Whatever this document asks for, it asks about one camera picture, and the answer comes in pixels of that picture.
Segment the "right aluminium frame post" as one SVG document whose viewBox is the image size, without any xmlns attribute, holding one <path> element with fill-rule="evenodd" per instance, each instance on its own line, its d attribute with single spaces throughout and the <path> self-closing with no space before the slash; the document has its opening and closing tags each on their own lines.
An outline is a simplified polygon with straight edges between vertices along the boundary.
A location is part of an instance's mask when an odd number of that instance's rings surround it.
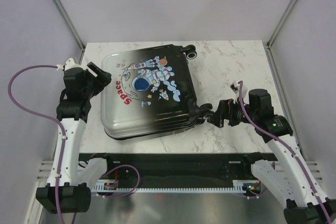
<svg viewBox="0 0 336 224">
<path fill-rule="evenodd" d="M 277 39 L 279 33 L 281 32 L 283 26 L 285 25 L 287 19 L 291 15 L 292 11 L 294 10 L 296 4 L 299 0 L 290 0 L 287 4 L 283 14 L 281 15 L 279 22 L 276 24 L 275 29 L 273 30 L 270 38 L 265 43 L 266 49 L 270 50 L 272 45 L 274 44 L 275 40 Z"/>
</svg>

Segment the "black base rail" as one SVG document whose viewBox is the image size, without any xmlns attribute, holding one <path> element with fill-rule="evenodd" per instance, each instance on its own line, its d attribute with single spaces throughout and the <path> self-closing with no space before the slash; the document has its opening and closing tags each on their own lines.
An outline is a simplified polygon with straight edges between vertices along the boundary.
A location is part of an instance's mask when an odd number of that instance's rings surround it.
<svg viewBox="0 0 336 224">
<path fill-rule="evenodd" d="M 187 185 L 200 182 L 222 184 L 222 180 L 253 180 L 247 169 L 244 153 L 192 153 L 192 154 L 80 154 L 80 161 L 102 157 L 107 160 L 108 175 L 121 184 L 134 188 L 143 182 L 183 182 Z"/>
</svg>

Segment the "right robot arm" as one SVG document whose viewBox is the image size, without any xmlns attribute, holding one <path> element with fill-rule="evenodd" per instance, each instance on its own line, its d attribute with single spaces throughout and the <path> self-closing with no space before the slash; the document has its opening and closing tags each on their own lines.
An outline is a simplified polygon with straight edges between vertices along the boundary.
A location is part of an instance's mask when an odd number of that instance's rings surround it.
<svg viewBox="0 0 336 224">
<path fill-rule="evenodd" d="M 333 223 L 335 200 L 321 188 L 301 155 L 293 130 L 284 116 L 274 113 L 265 89 L 247 91 L 242 82 L 233 83 L 234 99 L 221 100 L 208 122 L 218 128 L 250 124 L 272 150 L 283 170 L 280 175 L 259 152 L 244 156 L 241 174 L 257 178 L 283 207 L 287 223 Z"/>
</svg>

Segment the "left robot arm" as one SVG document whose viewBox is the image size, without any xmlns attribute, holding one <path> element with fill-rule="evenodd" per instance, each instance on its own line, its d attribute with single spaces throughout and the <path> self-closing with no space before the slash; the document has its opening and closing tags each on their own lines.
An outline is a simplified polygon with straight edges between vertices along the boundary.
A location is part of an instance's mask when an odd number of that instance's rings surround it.
<svg viewBox="0 0 336 224">
<path fill-rule="evenodd" d="M 115 173 L 115 165 L 100 156 L 91 158 L 82 170 L 78 165 L 90 100 L 110 84 L 111 74 L 93 62 L 82 67 L 68 59 L 63 80 L 65 88 L 56 108 L 59 130 L 54 162 L 46 185 L 36 191 L 36 199 L 51 214 L 87 212 L 98 180 Z"/>
</svg>

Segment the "white suitcase with dark lining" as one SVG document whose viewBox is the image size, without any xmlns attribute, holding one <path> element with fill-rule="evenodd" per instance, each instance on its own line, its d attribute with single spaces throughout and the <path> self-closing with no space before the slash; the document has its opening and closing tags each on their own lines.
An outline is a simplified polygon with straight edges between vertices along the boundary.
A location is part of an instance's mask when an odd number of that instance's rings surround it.
<svg viewBox="0 0 336 224">
<path fill-rule="evenodd" d="M 213 115 L 197 105 L 189 60 L 194 45 L 173 44 L 111 54 L 102 69 L 111 83 L 101 93 L 101 123 L 115 140 L 179 133 Z"/>
</svg>

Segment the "left aluminium frame post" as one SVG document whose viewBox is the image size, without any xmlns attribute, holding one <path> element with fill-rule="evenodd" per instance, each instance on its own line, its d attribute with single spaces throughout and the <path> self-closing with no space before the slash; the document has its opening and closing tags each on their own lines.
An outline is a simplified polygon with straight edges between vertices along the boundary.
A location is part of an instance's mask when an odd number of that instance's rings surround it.
<svg viewBox="0 0 336 224">
<path fill-rule="evenodd" d="M 85 45 L 82 41 L 82 39 L 80 38 L 70 16 L 68 15 L 64 5 L 62 4 L 61 0 L 52 0 L 53 4 L 55 5 L 58 13 L 60 14 L 61 18 L 63 19 L 63 21 L 65 22 L 69 32 L 71 33 L 73 39 L 75 40 L 77 46 L 79 47 L 79 50 L 81 52 L 84 52 L 85 50 Z"/>
</svg>

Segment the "aluminium frame post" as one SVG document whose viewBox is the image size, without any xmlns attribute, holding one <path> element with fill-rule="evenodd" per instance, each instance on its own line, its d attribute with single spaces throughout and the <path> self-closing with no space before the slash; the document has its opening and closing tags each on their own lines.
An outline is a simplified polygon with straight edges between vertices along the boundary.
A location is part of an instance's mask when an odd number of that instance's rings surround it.
<svg viewBox="0 0 336 224">
<path fill-rule="evenodd" d="M 80 38 L 70 16 L 68 15 L 64 5 L 62 4 L 61 0 L 52 0 L 53 4 L 55 5 L 58 13 L 60 14 L 61 18 L 63 19 L 63 21 L 65 22 L 69 32 L 71 33 L 73 39 L 75 40 L 77 46 L 79 47 L 79 50 L 81 52 L 84 52 L 85 50 L 85 45 L 82 41 L 82 39 Z"/>
<path fill-rule="evenodd" d="M 296 4 L 299 0 L 290 0 L 287 4 L 283 14 L 281 15 L 279 22 L 276 24 L 275 29 L 273 30 L 270 38 L 265 43 L 266 49 L 270 50 L 272 45 L 274 44 L 275 40 L 277 39 L 279 33 L 281 32 L 283 26 L 285 25 L 287 19 L 291 15 L 292 11 L 294 10 Z"/>
</svg>

